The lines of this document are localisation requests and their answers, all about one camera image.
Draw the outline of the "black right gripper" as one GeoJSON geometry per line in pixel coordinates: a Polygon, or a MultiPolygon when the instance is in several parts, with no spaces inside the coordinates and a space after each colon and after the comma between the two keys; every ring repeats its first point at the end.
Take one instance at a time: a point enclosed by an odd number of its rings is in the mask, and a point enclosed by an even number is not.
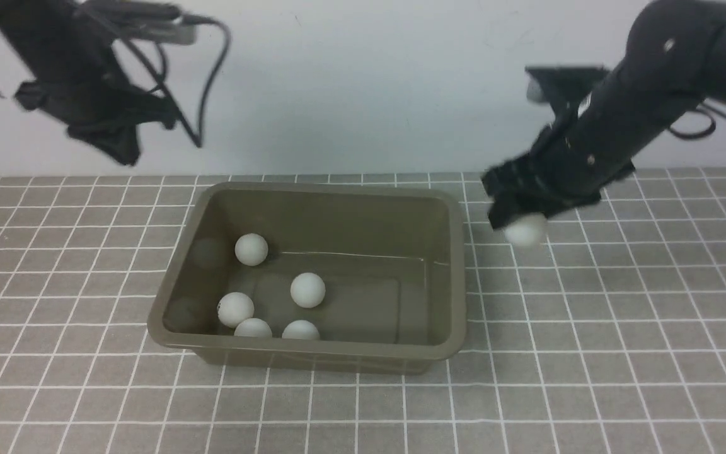
{"type": "Polygon", "coordinates": [[[492,200],[488,221],[493,230],[502,230],[531,214],[552,218],[565,209],[598,204],[605,187],[635,171],[629,158],[620,161],[570,149],[564,129],[548,124],[521,158],[482,173],[482,187],[492,200]]]}

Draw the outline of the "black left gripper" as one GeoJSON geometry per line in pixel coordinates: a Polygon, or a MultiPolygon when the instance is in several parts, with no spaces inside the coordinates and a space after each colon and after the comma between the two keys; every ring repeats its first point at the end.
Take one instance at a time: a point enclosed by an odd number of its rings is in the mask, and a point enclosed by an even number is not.
{"type": "Polygon", "coordinates": [[[86,18],[14,20],[13,49],[32,73],[14,93],[25,111],[41,111],[67,135],[121,164],[135,166],[137,126],[176,126],[171,101],[134,85],[112,50],[113,35],[86,18]]]}

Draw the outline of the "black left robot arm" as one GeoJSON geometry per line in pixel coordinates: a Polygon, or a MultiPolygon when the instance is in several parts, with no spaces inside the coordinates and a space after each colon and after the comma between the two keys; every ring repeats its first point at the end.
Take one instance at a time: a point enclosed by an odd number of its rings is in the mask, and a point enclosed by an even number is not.
{"type": "Polygon", "coordinates": [[[139,126],[178,123],[172,100],[134,85],[113,51],[119,31],[72,1],[0,1],[0,32],[32,79],[14,94],[122,166],[141,155],[139,126]]]}

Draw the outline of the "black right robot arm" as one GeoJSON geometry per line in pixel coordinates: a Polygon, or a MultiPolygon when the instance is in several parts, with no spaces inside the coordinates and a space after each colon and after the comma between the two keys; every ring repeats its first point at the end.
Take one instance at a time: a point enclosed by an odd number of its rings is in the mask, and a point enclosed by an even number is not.
{"type": "Polygon", "coordinates": [[[688,112],[726,104],[726,2],[653,1],[628,32],[623,59],[603,66],[528,66],[527,97],[553,123],[528,151],[481,178],[493,230],[533,214],[598,204],[635,171],[633,158],[688,112]]]}

